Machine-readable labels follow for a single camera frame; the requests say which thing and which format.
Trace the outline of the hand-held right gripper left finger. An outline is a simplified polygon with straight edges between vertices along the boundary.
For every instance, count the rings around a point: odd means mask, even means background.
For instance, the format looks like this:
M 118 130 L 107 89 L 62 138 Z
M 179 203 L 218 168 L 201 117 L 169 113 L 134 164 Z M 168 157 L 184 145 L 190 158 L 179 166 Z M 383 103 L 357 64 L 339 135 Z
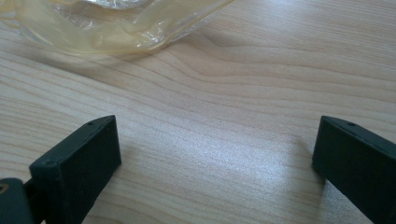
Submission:
M 30 165 L 47 224 L 81 224 L 121 165 L 115 116 L 87 122 Z

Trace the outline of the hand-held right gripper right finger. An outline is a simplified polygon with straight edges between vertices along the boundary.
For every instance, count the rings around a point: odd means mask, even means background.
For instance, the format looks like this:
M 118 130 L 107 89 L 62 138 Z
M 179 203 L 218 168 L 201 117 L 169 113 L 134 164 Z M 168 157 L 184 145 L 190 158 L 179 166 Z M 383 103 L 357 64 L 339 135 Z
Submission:
M 323 116 L 312 165 L 374 224 L 396 224 L 396 144 Z

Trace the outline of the translucent plastic trash bag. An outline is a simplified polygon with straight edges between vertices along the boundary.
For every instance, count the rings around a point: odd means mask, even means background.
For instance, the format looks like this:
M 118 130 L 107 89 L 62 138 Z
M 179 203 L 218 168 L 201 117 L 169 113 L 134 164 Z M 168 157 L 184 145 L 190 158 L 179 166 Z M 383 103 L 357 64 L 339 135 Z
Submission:
M 50 49 L 143 53 L 190 34 L 234 0 L 0 0 L 0 22 Z

